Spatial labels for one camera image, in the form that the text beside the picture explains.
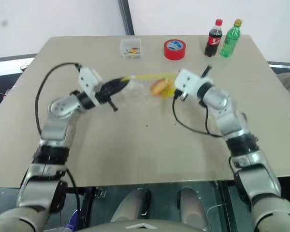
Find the coca-cola bottle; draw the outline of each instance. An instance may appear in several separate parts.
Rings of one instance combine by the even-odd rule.
[[[207,40],[207,45],[204,51],[204,54],[208,57],[214,56],[217,52],[220,39],[222,37],[221,30],[222,20],[217,19],[215,26],[209,31],[209,36]]]

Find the yellow bottle cap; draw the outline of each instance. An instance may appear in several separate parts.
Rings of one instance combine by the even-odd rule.
[[[237,20],[234,22],[234,26],[240,27],[241,25],[242,25],[242,20],[241,20],[241,19],[237,19]]]

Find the plastic bottle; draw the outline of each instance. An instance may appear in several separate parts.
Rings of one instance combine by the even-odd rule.
[[[241,35],[241,32],[240,32],[241,25],[242,25],[242,20],[237,19],[234,22],[234,27],[232,27],[228,31],[226,39],[224,40],[223,47],[222,47],[221,52],[220,52],[220,54],[223,57],[229,57],[233,54],[236,42],[238,41],[238,38],[240,38],[240,35]]]
[[[222,37],[221,30],[222,20],[217,19],[215,26],[209,31],[209,36],[207,40],[207,45],[204,51],[204,54],[208,57],[214,56],[217,52],[220,39]]]

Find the red bottle label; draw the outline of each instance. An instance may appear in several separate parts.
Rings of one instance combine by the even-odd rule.
[[[210,44],[210,45],[218,45],[219,42],[220,42],[220,39],[221,39],[221,38],[215,38],[215,37],[209,36],[207,42],[208,42],[208,44]]]

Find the cardboard surface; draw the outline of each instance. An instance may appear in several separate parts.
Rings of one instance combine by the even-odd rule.
[[[142,57],[124,59],[121,38],[55,37],[46,43],[0,105],[0,187],[20,185],[39,142],[36,92],[46,73],[66,61],[96,69],[104,81],[181,68],[201,74],[212,65],[209,76],[237,100],[275,173],[290,175],[290,94],[249,36],[241,36],[230,58],[204,56],[207,36],[140,36]],[[163,55],[163,43],[172,38],[187,45],[182,60]],[[41,125],[53,99],[80,89],[77,80],[74,67],[63,67],[49,77],[39,102]],[[67,162],[77,185],[232,179],[225,142],[176,124],[172,98],[163,100],[148,92],[148,83],[131,82],[113,97],[117,112],[105,104],[79,120]],[[177,101],[176,112],[185,124],[204,130],[205,112],[196,101]],[[212,117],[209,128],[218,133]]]

